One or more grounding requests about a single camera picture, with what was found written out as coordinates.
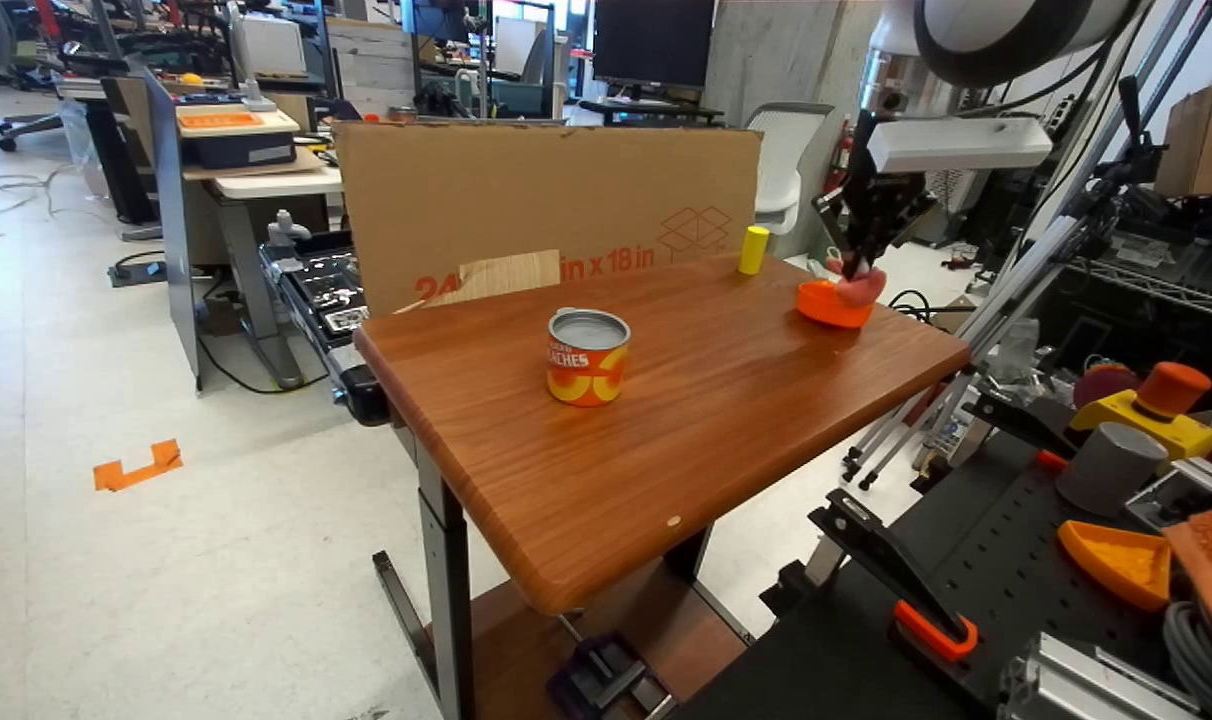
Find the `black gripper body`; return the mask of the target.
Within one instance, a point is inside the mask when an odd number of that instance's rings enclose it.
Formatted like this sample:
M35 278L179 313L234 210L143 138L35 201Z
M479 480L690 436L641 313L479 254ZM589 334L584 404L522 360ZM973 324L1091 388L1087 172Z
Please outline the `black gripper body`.
M814 201L814 216L839 247L835 271L844 278L869 271L933 208L920 172L881 172L871 164L869 138L875 124L875 110L854 117L849 172Z

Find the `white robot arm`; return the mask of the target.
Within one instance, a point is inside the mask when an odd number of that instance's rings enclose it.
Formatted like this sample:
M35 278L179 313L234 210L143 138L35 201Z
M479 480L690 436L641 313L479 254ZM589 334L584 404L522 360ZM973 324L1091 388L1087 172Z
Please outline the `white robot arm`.
M1039 62L1087 48L1102 58L1145 0L887 0L875 23L875 53L905 58L922 81L963 90L1011 84ZM1031 168L1051 151L1049 137L994 145L1011 124L1002 105L974 105L947 117L909 117L909 99L871 99L853 124L849 178L835 208L844 278L869 275L920 205L922 172Z

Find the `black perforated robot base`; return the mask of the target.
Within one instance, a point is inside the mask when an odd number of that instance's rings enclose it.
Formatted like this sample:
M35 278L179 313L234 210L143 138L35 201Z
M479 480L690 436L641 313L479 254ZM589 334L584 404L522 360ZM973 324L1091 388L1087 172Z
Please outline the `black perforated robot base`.
M963 663L900 635L897 592L849 561L814 592L774 592L772 629L674 720L993 720L1000 672L1039 632L1176 683L1163 617L1087 578L1055 539L1065 518L1051 473L994 436L887 524L945 603L980 629Z

